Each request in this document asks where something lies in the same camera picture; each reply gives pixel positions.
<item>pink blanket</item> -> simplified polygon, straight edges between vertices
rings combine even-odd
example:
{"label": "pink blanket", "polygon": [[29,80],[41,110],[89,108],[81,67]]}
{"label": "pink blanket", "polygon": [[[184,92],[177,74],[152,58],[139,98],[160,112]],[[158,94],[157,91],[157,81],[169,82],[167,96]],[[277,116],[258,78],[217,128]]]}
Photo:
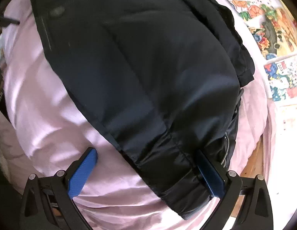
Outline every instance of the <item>pink blanket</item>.
{"label": "pink blanket", "polygon": [[[21,22],[4,31],[7,66],[2,68],[7,110],[20,146],[34,168],[44,176],[52,176],[93,146],[99,153],[98,163],[81,194],[74,198],[93,229],[198,230],[216,200],[187,221],[170,210],[69,98],[45,59],[30,0],[12,0],[5,15]],[[231,160],[231,169],[238,173],[267,122],[266,93],[258,69],[254,77],[245,87]],[[10,172],[21,175],[17,166],[11,167]],[[23,188],[27,176],[19,177],[16,185]]]}

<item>wooden surface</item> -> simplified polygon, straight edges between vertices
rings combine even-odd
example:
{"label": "wooden surface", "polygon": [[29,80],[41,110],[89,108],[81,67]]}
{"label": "wooden surface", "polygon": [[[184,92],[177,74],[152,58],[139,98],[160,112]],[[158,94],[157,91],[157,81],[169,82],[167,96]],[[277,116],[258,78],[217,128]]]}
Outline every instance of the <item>wooden surface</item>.
{"label": "wooden surface", "polygon": [[[246,167],[243,169],[240,176],[254,178],[258,174],[263,174],[263,140],[262,137],[256,145],[256,149],[253,151],[252,155],[249,157]],[[232,211],[231,216],[237,217],[240,207],[243,202],[243,196],[239,196],[237,203]]]}

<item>black object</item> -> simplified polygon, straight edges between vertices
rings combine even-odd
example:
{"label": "black object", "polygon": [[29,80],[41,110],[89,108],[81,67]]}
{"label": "black object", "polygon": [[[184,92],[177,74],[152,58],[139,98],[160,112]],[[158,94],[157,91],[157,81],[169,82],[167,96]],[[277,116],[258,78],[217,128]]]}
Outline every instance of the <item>black object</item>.
{"label": "black object", "polygon": [[19,25],[20,21],[0,15],[0,27],[8,27],[10,24]]}
{"label": "black object", "polygon": [[92,230],[72,198],[77,196],[97,161],[88,148],[79,160],[52,177],[28,178],[20,209],[20,230]]}
{"label": "black object", "polygon": [[7,106],[6,106],[6,98],[4,96],[3,90],[2,90],[2,93],[0,94],[0,112],[10,122],[10,119],[9,119],[9,116],[8,116],[8,112],[7,112]]}
{"label": "black object", "polygon": [[297,210],[283,230],[297,230]]}
{"label": "black object", "polygon": [[213,196],[220,202],[204,223],[201,230],[221,230],[232,213],[239,195],[244,200],[232,230],[273,230],[272,207],[264,177],[240,177],[220,163],[210,160],[201,150],[197,151],[197,164]]}
{"label": "black object", "polygon": [[[89,148],[66,172],[60,170],[52,177],[29,177],[22,200],[20,230],[92,230],[68,193],[68,184],[92,150]],[[245,198],[232,230],[273,230],[271,202],[261,175],[253,179],[239,177],[234,171],[226,173],[220,163],[211,161],[201,150],[197,152],[197,163],[212,194],[220,197],[200,230],[222,230],[239,195]]]}
{"label": "black object", "polygon": [[18,230],[21,198],[0,168],[0,230]]}
{"label": "black object", "polygon": [[253,61],[215,0],[31,0],[45,57],[71,99],[184,219],[210,192],[194,161],[234,151]]}

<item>jacket sleeve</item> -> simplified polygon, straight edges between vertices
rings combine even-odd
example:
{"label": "jacket sleeve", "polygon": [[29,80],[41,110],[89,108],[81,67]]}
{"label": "jacket sleeve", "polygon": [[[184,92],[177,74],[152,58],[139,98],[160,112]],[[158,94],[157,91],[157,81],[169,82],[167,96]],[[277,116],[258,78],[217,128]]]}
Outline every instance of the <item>jacket sleeve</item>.
{"label": "jacket sleeve", "polygon": [[196,18],[212,32],[223,46],[236,70],[240,86],[243,87],[252,81],[255,72],[254,62],[234,28],[231,11],[215,0],[182,1],[191,8]]}

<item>screw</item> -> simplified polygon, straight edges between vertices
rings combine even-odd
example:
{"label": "screw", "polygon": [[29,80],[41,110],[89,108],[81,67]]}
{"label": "screw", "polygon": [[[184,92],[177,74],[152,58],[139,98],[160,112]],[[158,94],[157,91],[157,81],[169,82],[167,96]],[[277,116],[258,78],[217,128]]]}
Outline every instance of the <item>screw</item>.
{"label": "screw", "polygon": [[237,175],[237,173],[236,173],[235,171],[233,171],[233,170],[230,170],[230,171],[228,172],[228,174],[229,174],[229,176],[231,176],[231,177],[235,177],[235,176]]}
{"label": "screw", "polygon": [[29,179],[30,180],[33,180],[35,178],[35,174],[31,174],[30,176],[29,176]]}
{"label": "screw", "polygon": [[64,170],[59,170],[57,172],[57,176],[63,176],[65,174],[65,171]]}
{"label": "screw", "polygon": [[262,175],[257,175],[257,178],[258,178],[258,180],[261,180],[261,181],[264,179],[264,177]]}

